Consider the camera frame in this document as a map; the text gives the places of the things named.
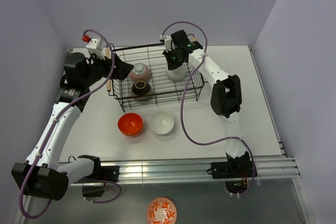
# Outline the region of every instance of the lavender wall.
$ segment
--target lavender wall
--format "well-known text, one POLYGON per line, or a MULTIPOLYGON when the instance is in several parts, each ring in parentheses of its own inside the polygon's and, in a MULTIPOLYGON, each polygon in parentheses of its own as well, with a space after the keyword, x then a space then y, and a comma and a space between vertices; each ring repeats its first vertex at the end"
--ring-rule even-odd
POLYGON ((255 57, 318 223, 335 223, 336 1, 278 0, 255 57))
POLYGON ((39 0, 67 46, 88 27, 118 46, 157 42, 177 20, 199 24, 211 45, 253 45, 276 0, 39 0))
POLYGON ((10 172, 47 123, 65 49, 36 0, 0 0, 0 6, 0 222, 12 223, 19 189, 10 172))

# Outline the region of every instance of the cable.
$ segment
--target cable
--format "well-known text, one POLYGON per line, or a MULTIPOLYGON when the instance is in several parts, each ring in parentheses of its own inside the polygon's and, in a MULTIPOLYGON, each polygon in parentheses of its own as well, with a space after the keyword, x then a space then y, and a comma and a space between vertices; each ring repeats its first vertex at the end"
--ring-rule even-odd
MULTIPOLYGON (((197 145, 201 145, 201 146, 206 146, 206 145, 211 145, 211 144, 216 144, 216 143, 219 143, 221 141, 225 141, 225 140, 228 140, 228 139, 237 139, 237 140, 240 140, 244 145, 245 147, 248 149, 250 155, 251 155, 251 159, 252 159, 252 164, 253 164, 253 176, 252 176, 252 182, 251 182, 251 185, 253 184, 254 182, 254 179, 255 179, 255 176, 256 176, 256 166, 255 166, 255 163, 254 163, 254 157, 253 157, 253 154, 252 154, 252 151, 251 149, 248 147, 248 145, 245 143, 245 141, 243 139, 241 139, 240 137, 238 136, 228 136, 228 137, 224 137, 224 138, 221 138, 221 139, 218 139, 218 140, 215 140, 215 141, 212 141, 212 142, 209 142, 209 143, 199 143, 195 140, 193 140, 187 133, 186 129, 185 129, 185 125, 184 125, 184 120, 183 120, 183 105, 184 105, 184 99, 185 99, 185 94, 187 92, 187 88, 188 88, 188 85, 190 83, 190 80, 193 78, 193 76, 197 73, 197 71, 199 70, 199 68, 204 64, 204 61, 205 61, 205 56, 206 56, 206 50, 207 50, 207 47, 208 47, 208 38, 206 37, 206 34, 205 32, 200 28, 200 26, 194 24, 194 23, 191 23, 191 22, 188 22, 188 21, 177 21, 177 22, 174 22, 172 24, 170 24, 169 26, 167 26, 164 30, 163 30, 163 33, 162 35, 164 35, 164 33, 170 28, 172 27, 173 25, 176 25, 176 24, 189 24, 189 25, 192 25, 196 28, 198 28, 203 36, 204 36, 204 39, 205 39, 205 47, 204 47, 204 53, 203 53, 203 57, 202 57, 202 61, 201 63, 194 69, 194 71, 190 74, 188 80, 187 80, 187 83, 184 87, 184 90, 183 90, 183 93, 182 93, 182 98, 181 98, 181 112, 180 112, 180 116, 181 116, 181 125, 182 125, 182 129, 183 129, 183 132, 185 134, 185 136, 194 144, 197 144, 197 145)), ((246 193, 248 190, 249 190, 250 187, 248 187, 241 195, 243 195, 244 193, 246 193)))
POLYGON ((117 199, 120 194, 121 194, 121 186, 115 182, 112 182, 112 181, 107 181, 107 180, 95 180, 95 179, 90 179, 90 178, 84 178, 84 180, 86 181, 90 181, 90 182, 94 182, 94 183, 104 183, 105 184, 112 184, 112 185, 115 185, 119 188, 119 192, 116 196, 114 196, 112 199, 109 199, 109 200, 104 200, 104 201, 97 201, 97 200, 92 200, 92 199, 89 199, 89 198, 85 198, 85 200, 91 202, 91 203, 96 203, 96 204, 104 204, 104 203, 109 203, 111 201, 114 201, 115 199, 117 199))
POLYGON ((44 138, 43 142, 42 142, 42 145, 40 147, 40 149, 38 150, 38 153, 25 177, 25 179, 23 180, 23 183, 21 185, 21 189, 20 189, 20 194, 19 194, 19 208, 20 208, 20 211, 22 213, 22 215, 28 219, 36 219, 40 216, 42 216, 45 211, 48 209, 48 207, 50 206, 50 203, 51 203, 51 200, 48 202, 47 206, 45 207, 45 209, 43 209, 42 212, 40 212, 39 214, 37 215, 30 215, 26 212, 24 206, 23 206, 23 195, 24 195, 24 192, 25 192, 25 188, 26 188, 26 185, 27 185, 27 182, 29 180, 29 177, 30 175, 32 174, 33 172, 33 169, 35 168, 35 166, 37 165, 37 162, 40 158, 40 155, 41 153, 43 152, 43 150, 45 149, 47 143, 48 143, 48 140, 50 138, 50 136, 52 135, 53 133, 53 130, 56 126, 56 124, 58 123, 59 119, 62 117, 62 115, 73 105, 75 105, 77 102, 81 101, 82 99, 85 99, 87 97, 89 97, 90 95, 92 95, 93 93, 95 93, 97 90, 99 90, 100 88, 102 88, 107 82, 108 80, 112 77, 112 74, 113 74, 113 70, 114 70, 114 66, 116 65, 116 61, 115 61, 115 58, 114 58, 114 54, 113 54, 113 50, 112 50, 112 47, 110 45, 110 43, 108 42, 108 40, 105 38, 105 36, 103 34, 101 34, 99 31, 97 30, 94 30, 94 29, 86 29, 84 32, 83 32, 83 35, 85 36, 86 33, 88 32, 92 32, 94 34, 97 34, 100 38, 102 38, 104 40, 104 42, 106 43, 106 45, 108 45, 108 48, 110 49, 110 52, 111 52, 111 59, 112 59, 112 66, 111 66, 111 71, 109 73, 109 75, 106 77, 106 79, 104 80, 104 82, 99 85, 97 88, 95 88, 94 90, 90 91, 89 93, 73 100, 72 102, 70 102, 67 106, 65 106, 59 113, 58 115, 55 117, 55 120, 53 121, 53 123, 51 124, 47 134, 46 134, 46 137, 44 138))
POLYGON ((76 158, 75 158, 74 156, 69 156, 69 157, 68 157, 68 163, 70 163, 70 158, 71 158, 71 157, 76 161, 76 158))

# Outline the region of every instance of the basket handle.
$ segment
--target basket handle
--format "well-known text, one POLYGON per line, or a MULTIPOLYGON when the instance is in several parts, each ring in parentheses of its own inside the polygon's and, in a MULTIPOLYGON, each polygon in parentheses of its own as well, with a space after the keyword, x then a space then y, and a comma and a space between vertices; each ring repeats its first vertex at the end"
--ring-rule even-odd
MULTIPOLYGON (((105 50, 105 55, 107 58, 111 59, 110 50, 108 48, 106 48, 105 50)), ((106 83, 106 89, 107 89, 107 92, 112 91, 112 80, 108 80, 108 82, 106 83)))

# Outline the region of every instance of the bowl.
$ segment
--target bowl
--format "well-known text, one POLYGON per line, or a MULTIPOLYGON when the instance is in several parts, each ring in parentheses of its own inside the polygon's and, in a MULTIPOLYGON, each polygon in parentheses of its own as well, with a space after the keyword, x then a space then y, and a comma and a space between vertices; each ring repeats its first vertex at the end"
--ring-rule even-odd
POLYGON ((168 112, 156 112, 149 121, 149 127, 158 135, 167 134, 174 127, 174 118, 168 112))
POLYGON ((127 113, 119 118, 118 129, 126 136, 137 135, 142 129, 142 118, 135 113, 127 113))
POLYGON ((167 198, 153 200, 147 209, 148 224, 175 224, 177 211, 174 203, 167 198))
POLYGON ((149 99, 150 97, 138 97, 140 95, 147 95, 152 93, 152 88, 146 81, 137 81, 132 85, 131 95, 139 101, 149 99))
POLYGON ((182 65, 174 70, 169 70, 166 67, 166 75, 172 81, 182 81, 185 78, 185 73, 187 72, 186 66, 182 65))
POLYGON ((132 81, 147 81, 151 76, 149 68, 143 63, 134 64, 134 68, 130 72, 130 78, 132 81))

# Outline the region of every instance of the black wire basket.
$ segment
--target black wire basket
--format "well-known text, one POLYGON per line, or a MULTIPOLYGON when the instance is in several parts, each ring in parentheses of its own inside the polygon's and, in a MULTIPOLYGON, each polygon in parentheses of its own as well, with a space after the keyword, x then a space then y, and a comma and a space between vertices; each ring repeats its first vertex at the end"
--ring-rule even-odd
MULTIPOLYGON (((119 101, 122 110, 132 108, 135 106, 158 104, 163 102, 180 101, 183 90, 187 83, 189 76, 194 67, 189 63, 186 64, 186 75, 182 81, 170 80, 165 69, 167 62, 165 56, 162 54, 163 48, 155 46, 148 46, 141 49, 123 49, 118 50, 119 58, 129 64, 143 63, 148 66, 151 72, 151 77, 147 81, 152 87, 152 93, 141 97, 145 99, 137 99, 139 97, 131 94, 131 88, 134 82, 128 76, 125 80, 112 80, 112 91, 109 96, 114 97, 119 101)), ((185 99, 199 99, 201 91, 204 87, 204 79, 200 72, 197 72, 188 84, 185 99)))

